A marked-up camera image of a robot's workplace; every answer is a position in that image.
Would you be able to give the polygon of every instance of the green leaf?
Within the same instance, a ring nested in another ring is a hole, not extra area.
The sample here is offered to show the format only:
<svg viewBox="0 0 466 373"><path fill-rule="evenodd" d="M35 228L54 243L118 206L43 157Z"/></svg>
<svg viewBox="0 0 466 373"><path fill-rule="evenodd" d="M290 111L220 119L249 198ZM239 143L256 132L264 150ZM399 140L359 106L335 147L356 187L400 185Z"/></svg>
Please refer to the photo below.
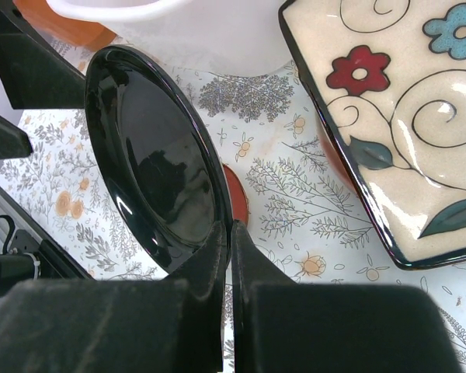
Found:
<svg viewBox="0 0 466 373"><path fill-rule="evenodd" d="M356 162L368 169L387 169L393 166L390 149L379 142L363 141L350 136L349 148Z"/></svg>
<svg viewBox="0 0 466 373"><path fill-rule="evenodd" d="M445 207L432 219L419 237L457 231L461 228L466 228L466 200L459 200Z"/></svg>

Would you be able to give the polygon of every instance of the glossy black surface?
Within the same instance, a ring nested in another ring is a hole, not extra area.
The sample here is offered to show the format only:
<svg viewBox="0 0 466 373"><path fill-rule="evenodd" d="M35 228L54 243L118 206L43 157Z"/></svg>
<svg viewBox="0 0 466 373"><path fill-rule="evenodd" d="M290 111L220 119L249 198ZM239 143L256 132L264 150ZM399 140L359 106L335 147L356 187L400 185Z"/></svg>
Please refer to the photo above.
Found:
<svg viewBox="0 0 466 373"><path fill-rule="evenodd" d="M221 163L200 117L170 77L129 47L102 49L86 75L86 118L103 179L128 228L176 269L215 221L231 228Z"/></svg>

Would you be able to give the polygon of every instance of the white tablecloth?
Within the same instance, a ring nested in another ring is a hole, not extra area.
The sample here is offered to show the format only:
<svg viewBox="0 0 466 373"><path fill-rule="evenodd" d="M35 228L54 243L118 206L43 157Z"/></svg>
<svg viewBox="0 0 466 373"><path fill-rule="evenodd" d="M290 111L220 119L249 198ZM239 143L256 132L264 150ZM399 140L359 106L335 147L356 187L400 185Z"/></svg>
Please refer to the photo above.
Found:
<svg viewBox="0 0 466 373"><path fill-rule="evenodd" d="M55 47L86 70L90 52ZM422 288L439 305L466 371L466 263L414 272L395 267L359 200L328 167L316 138L315 110L294 63L259 78L166 69L197 108L222 161L242 181L249 231L259 249L297 282ZM218 87L235 94L220 99ZM27 110L19 126L35 152L5 161L0 185L94 278L164 277L107 193L83 111ZM231 301L228 285L226 371L233 371Z"/></svg>

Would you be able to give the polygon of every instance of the flower center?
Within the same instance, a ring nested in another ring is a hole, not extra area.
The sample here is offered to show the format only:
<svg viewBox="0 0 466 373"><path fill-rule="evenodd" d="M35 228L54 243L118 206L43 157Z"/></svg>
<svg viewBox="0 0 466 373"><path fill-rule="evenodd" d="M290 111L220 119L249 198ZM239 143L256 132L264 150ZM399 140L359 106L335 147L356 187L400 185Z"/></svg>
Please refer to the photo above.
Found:
<svg viewBox="0 0 466 373"><path fill-rule="evenodd" d="M365 68L357 68L352 71L352 77L356 80L363 80L367 77L367 70Z"/></svg>
<svg viewBox="0 0 466 373"><path fill-rule="evenodd" d="M454 37L456 39L464 39L466 37L466 26L459 26L454 31Z"/></svg>

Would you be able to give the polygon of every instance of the ceramic tray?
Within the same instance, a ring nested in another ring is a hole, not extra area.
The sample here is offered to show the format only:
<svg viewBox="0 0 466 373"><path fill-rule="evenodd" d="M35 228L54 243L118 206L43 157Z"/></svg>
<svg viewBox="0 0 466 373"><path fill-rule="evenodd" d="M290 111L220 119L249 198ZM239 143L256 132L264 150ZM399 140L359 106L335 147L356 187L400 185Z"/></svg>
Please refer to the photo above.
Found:
<svg viewBox="0 0 466 373"><path fill-rule="evenodd" d="M392 259L466 260L466 2L290 0L280 25Z"/></svg>

